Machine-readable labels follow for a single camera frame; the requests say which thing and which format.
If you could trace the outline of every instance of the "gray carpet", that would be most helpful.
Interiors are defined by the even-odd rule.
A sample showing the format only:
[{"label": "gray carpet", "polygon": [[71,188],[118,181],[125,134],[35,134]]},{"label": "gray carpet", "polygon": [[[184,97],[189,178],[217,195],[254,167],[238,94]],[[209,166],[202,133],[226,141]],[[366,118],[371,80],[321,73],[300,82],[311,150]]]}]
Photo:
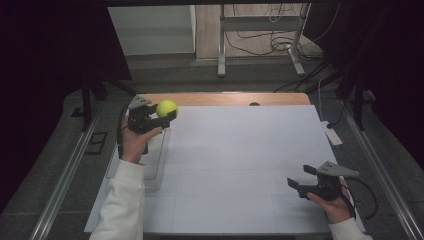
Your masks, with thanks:
[{"label": "gray carpet", "polygon": [[[233,59],[227,63],[227,76],[218,78],[216,61],[193,61],[190,59],[155,59],[152,61],[131,58],[129,65],[134,81],[125,83],[137,91],[145,93],[272,92],[286,83],[300,79],[295,75],[289,59]],[[304,66],[309,72],[317,64],[317,62],[306,62]],[[316,83],[323,76],[318,75],[309,84]],[[103,111],[95,132],[108,133],[105,146],[98,155],[84,155],[48,239],[88,239],[89,237],[88,234],[83,233],[83,229],[115,143],[117,115],[121,107],[132,99],[132,96],[120,89],[107,83],[105,85],[109,92],[108,99],[102,102],[93,99],[94,107],[103,105]],[[291,91],[294,86],[291,85],[282,89],[282,91]],[[320,112],[323,120],[329,122],[336,122],[342,110],[339,101],[334,96],[336,87],[337,82],[325,86],[320,94]],[[318,93],[310,94],[309,97],[319,111]],[[71,115],[76,107],[81,106],[80,92],[75,92],[67,97],[62,118],[49,143],[0,217],[1,239],[28,239],[32,233],[33,226],[44,209],[45,203],[80,137],[82,118],[73,118]],[[423,171],[373,114],[370,106],[364,107],[363,120],[366,132],[375,149],[384,159],[384,165],[414,212],[418,222],[423,226]],[[368,160],[353,136],[346,119],[342,117],[340,123],[334,129],[343,141],[342,146],[333,149],[339,164],[359,171],[360,179],[373,189],[379,202],[378,213],[372,219],[364,219],[367,232],[377,240],[407,239],[397,214],[371,171]],[[89,146],[88,150],[95,151],[95,148],[96,146]],[[357,200],[357,208],[361,217],[369,215],[374,207],[371,195],[357,183],[349,182],[349,185]],[[146,237],[147,239],[160,238],[149,235],[146,235]],[[298,236],[297,239],[324,239],[325,237]],[[162,237],[162,239],[182,238]],[[255,237],[254,239],[277,238]]]}]

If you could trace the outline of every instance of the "white sleeve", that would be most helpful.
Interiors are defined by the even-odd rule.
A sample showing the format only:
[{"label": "white sleeve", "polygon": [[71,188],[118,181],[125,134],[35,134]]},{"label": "white sleeve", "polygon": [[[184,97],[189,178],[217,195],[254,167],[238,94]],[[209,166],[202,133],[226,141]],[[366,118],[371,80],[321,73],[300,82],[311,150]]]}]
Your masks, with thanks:
[{"label": "white sleeve", "polygon": [[119,161],[90,240],[142,240],[145,166]]},{"label": "white sleeve", "polygon": [[334,240],[372,240],[372,237],[359,230],[354,218],[336,224],[328,224],[328,226]]}]

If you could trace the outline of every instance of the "background desk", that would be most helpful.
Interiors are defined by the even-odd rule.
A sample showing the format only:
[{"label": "background desk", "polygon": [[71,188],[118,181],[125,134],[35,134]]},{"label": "background desk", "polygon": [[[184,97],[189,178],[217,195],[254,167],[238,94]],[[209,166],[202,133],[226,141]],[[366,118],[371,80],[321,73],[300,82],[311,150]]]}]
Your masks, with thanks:
[{"label": "background desk", "polygon": [[[286,180],[315,185],[316,177],[304,173],[303,164],[319,167],[325,161],[336,162],[315,107],[307,104],[305,95],[143,97],[197,105],[181,106],[171,123],[162,186],[146,193],[145,232],[295,235],[329,231],[323,210],[299,199]],[[279,98],[285,106],[278,106]],[[262,106],[247,106],[250,102]],[[113,158],[118,158],[116,151]],[[98,214],[94,212],[90,219]]]}]

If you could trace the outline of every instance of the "power strip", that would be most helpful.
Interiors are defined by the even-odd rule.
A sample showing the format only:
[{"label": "power strip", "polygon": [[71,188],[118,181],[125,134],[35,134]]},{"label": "power strip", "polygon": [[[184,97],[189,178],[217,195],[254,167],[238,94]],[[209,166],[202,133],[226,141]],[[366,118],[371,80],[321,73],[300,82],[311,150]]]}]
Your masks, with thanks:
[{"label": "power strip", "polygon": [[337,133],[332,128],[327,128],[328,121],[322,121],[322,128],[324,129],[325,134],[327,135],[328,141],[331,146],[336,147],[343,144],[342,140],[339,138]]}]

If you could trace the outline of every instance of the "yellow-green ball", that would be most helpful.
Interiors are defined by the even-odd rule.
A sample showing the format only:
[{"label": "yellow-green ball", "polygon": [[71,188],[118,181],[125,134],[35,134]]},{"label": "yellow-green ball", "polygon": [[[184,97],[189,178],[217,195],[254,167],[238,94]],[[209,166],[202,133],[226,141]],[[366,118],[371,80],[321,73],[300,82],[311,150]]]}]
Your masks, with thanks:
[{"label": "yellow-green ball", "polygon": [[158,115],[158,117],[165,117],[168,115],[168,113],[174,110],[177,110],[177,115],[178,115],[178,106],[174,101],[163,100],[156,107],[156,115]]}]

